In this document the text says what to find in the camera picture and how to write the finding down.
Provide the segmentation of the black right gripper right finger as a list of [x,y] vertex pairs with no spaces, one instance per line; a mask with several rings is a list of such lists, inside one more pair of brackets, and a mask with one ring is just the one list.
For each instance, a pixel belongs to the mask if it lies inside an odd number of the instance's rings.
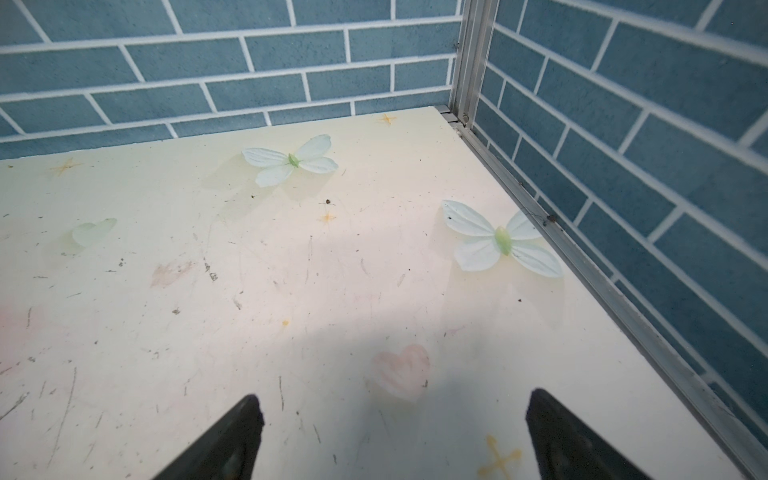
[[547,480],[649,480],[649,476],[544,389],[532,391],[526,423]]

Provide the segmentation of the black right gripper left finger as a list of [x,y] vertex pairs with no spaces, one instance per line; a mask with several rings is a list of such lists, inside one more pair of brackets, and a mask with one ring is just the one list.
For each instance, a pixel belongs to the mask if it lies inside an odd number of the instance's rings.
[[155,479],[251,479],[264,426],[259,399],[248,394]]

